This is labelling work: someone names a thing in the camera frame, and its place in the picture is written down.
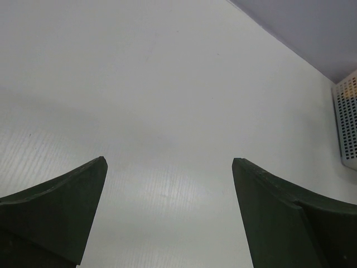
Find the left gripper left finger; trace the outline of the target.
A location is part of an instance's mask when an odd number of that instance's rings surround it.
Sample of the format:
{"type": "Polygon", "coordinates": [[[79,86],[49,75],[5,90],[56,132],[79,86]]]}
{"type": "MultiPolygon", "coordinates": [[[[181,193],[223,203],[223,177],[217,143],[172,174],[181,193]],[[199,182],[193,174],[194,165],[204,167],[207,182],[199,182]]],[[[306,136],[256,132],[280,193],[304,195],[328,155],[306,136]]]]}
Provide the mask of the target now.
{"type": "Polygon", "coordinates": [[[97,157],[1,198],[1,267],[81,264],[108,164],[97,157]]]}

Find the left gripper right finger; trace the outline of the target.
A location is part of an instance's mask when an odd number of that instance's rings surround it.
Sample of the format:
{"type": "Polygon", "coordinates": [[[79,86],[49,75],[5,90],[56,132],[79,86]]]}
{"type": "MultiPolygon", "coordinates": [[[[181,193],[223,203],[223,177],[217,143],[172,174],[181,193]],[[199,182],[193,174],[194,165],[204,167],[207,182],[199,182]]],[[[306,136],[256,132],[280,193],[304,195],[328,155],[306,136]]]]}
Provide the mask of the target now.
{"type": "Polygon", "coordinates": [[[356,205],[314,193],[247,159],[232,163],[254,267],[355,267],[356,205]]]}

